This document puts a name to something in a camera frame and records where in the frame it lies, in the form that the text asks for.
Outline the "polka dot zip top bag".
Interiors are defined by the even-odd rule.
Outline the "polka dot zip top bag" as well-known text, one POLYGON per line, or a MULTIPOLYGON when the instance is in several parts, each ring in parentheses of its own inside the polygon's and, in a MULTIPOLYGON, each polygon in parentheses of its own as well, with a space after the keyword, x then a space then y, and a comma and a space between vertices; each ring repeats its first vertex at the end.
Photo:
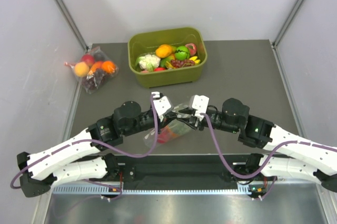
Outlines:
MULTIPOLYGON (((188 102, 180 103, 173 108, 173 112, 178 113, 178 117, 187 118, 188 114, 181 114, 179 110, 188 108, 188 102)), ((165 144, 171 140, 174 140, 178 137, 184 136, 187 133, 191 132, 192 128, 186 125, 185 123, 173 120, 167 126, 161 129, 161 132, 158 135, 156 146, 165 144)), ((144 143, 147 147, 151 148, 155 140, 155 130, 150 130, 143 138, 144 143)))

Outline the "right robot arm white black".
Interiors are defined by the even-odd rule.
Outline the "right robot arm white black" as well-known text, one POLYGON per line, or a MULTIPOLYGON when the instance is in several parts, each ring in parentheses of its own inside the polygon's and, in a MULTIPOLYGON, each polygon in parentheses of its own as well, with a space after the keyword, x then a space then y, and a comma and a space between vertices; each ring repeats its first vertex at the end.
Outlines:
POLYGON ((209 98, 195 95, 180 110, 188 117, 181 121, 195 130, 210 130, 219 158, 227 171, 241 180, 264 177, 303 179, 336 192, 336 148, 295 135, 271 121, 250 115, 241 101, 227 99, 222 109, 209 105, 209 98), (251 154, 241 169, 232 168, 224 158, 214 130, 238 134, 238 140, 251 148, 269 152, 251 154))

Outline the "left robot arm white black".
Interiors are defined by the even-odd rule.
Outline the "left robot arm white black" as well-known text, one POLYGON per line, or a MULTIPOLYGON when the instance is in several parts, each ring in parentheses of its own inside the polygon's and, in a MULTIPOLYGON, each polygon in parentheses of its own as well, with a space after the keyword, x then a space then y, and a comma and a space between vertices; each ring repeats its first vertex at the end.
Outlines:
POLYGON ((167 97, 151 99, 149 110, 142 111, 135 101, 127 101, 111 116, 88 126, 71 139, 35 154, 17 155, 19 189, 27 198, 40 196, 52 188, 79 180, 114 180, 120 169, 112 154, 99 157, 116 147, 123 138, 153 129, 158 135, 179 118, 167 97))

